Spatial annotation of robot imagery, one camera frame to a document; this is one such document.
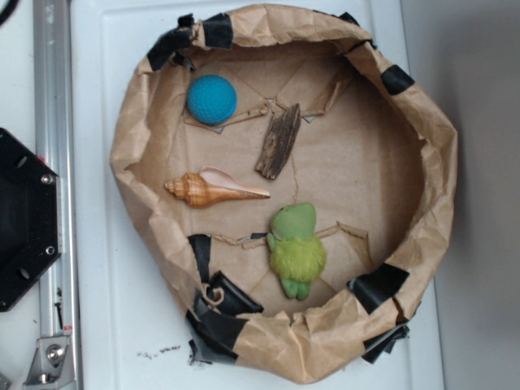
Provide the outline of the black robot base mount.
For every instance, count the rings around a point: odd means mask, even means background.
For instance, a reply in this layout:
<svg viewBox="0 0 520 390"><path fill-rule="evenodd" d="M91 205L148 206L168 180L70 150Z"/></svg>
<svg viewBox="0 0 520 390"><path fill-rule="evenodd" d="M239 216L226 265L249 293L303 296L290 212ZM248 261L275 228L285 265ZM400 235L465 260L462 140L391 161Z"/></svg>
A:
<svg viewBox="0 0 520 390"><path fill-rule="evenodd" d="M58 176L1 130L1 311L11 310L60 255Z"/></svg>

